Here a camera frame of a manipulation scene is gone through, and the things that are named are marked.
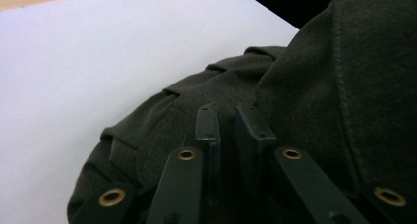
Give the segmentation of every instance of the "dark fabric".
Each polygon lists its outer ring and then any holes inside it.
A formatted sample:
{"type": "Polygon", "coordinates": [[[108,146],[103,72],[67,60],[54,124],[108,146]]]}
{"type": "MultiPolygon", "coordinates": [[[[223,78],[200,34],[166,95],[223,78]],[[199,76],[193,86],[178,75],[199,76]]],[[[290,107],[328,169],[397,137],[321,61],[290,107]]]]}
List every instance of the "dark fabric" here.
{"type": "Polygon", "coordinates": [[[222,138],[220,206],[204,223],[268,223],[247,197],[236,158],[234,105],[257,106],[278,145],[307,150],[353,199],[370,183],[417,197],[417,0],[332,0],[286,47],[248,48],[143,103],[101,135],[81,171],[69,220],[110,181],[148,184],[215,102],[222,138]]]}

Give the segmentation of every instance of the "white surface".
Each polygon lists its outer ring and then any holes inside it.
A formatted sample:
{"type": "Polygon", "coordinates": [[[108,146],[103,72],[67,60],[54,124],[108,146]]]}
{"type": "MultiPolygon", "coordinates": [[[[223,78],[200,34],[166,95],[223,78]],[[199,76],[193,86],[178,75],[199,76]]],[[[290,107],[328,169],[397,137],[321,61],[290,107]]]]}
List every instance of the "white surface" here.
{"type": "Polygon", "coordinates": [[[61,0],[0,12],[0,223],[67,223],[102,130],[297,28],[254,0],[61,0]]]}

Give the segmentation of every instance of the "wrinkled fabric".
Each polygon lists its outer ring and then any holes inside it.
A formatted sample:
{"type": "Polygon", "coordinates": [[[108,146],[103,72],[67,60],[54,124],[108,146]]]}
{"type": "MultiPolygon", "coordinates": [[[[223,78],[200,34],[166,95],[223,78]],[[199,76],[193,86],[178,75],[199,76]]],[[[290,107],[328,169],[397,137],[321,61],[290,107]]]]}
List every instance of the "wrinkled fabric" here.
{"type": "Polygon", "coordinates": [[[71,220],[105,183],[157,180],[168,154],[215,102],[222,139],[220,206],[204,223],[269,223],[250,198],[234,144],[236,102],[253,104],[278,145],[308,151],[355,199],[367,184],[417,197],[417,0],[332,0],[287,47],[250,47],[147,100],[106,128],[68,205],[71,220]]]}

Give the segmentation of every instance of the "brass insert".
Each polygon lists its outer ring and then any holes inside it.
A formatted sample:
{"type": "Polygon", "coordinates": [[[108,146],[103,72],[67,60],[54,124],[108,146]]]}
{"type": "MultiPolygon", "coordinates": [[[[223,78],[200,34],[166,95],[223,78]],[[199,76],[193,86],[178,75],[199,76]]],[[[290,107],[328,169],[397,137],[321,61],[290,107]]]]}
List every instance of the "brass insert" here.
{"type": "Polygon", "coordinates": [[[391,190],[390,188],[376,187],[374,195],[384,203],[392,206],[402,207],[407,205],[407,201],[400,193],[391,190]]]}
{"type": "Polygon", "coordinates": [[[192,160],[196,157],[196,153],[192,150],[182,150],[178,153],[178,158],[184,161],[192,160]]]}
{"type": "Polygon", "coordinates": [[[101,195],[98,203],[103,207],[110,207],[119,204],[125,199],[126,193],[120,188],[112,188],[101,195]]]}
{"type": "Polygon", "coordinates": [[[287,148],[285,149],[282,154],[289,158],[289,159],[294,159],[294,160],[298,160],[300,159],[303,155],[301,154],[301,152],[295,150],[295,149],[291,149],[291,148],[287,148]]]}

